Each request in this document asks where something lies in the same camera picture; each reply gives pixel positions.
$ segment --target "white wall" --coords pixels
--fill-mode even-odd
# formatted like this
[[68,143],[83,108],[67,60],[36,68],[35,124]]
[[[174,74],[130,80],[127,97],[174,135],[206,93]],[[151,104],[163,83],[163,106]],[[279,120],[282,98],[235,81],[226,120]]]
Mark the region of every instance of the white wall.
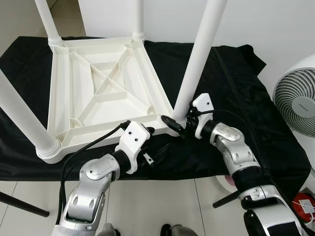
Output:
[[[79,0],[88,36],[130,36],[131,0]],[[145,0],[151,41],[193,42],[206,0]],[[259,78],[270,96],[278,79],[315,53],[314,0],[228,0],[214,45],[251,44],[267,66]],[[315,167],[315,139],[296,134]]]
[[18,36],[35,36],[41,28],[34,0],[0,0],[0,56]]

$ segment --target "red object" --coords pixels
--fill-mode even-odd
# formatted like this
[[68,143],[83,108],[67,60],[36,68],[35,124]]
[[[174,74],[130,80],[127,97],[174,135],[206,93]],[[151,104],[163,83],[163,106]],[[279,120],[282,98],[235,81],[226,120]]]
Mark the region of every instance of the red object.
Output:
[[[301,204],[299,201],[300,200],[310,200],[311,204],[313,207],[315,207],[315,200],[314,198],[309,195],[309,194],[305,194],[305,193],[298,193],[296,195],[296,197],[294,198],[294,202]],[[294,210],[296,211],[296,213],[298,213],[298,215],[305,221],[305,223],[308,223],[311,219],[311,214],[310,213],[305,213],[302,206],[296,204],[296,203],[292,203]]]

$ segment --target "white fan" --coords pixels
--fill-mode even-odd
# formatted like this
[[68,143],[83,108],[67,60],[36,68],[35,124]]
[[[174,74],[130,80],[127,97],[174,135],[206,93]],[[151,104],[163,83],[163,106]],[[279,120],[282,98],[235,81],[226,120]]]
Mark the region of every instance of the white fan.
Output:
[[274,89],[274,102],[292,129],[315,138],[315,55],[281,77]]

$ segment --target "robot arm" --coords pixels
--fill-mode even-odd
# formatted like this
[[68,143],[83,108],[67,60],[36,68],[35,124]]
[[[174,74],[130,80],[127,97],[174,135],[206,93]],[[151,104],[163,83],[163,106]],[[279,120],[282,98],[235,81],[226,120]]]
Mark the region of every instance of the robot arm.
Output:
[[209,114],[199,115],[209,110],[213,110],[212,102],[209,95],[204,93],[193,101],[185,129],[171,118],[162,116],[162,120],[182,136],[193,133],[196,138],[209,139],[222,153],[240,193],[241,205],[247,210],[244,221],[250,236],[303,236],[299,220],[277,188],[263,174],[242,132],[213,122]]
[[[132,121],[114,153],[91,160],[81,168],[79,184],[72,191],[52,236],[95,236],[106,190],[120,175],[137,170],[137,156],[153,132],[152,128]],[[153,162],[150,158],[146,160],[149,164]]]

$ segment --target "shoe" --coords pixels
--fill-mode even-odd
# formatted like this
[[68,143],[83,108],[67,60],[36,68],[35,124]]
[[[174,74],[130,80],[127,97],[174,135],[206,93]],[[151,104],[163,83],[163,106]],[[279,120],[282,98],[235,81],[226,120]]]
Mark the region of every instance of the shoe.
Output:
[[171,226],[169,224],[165,224],[162,226],[162,229],[161,229],[161,234],[160,236],[171,236],[171,235],[168,235],[168,231],[169,229],[171,228]]

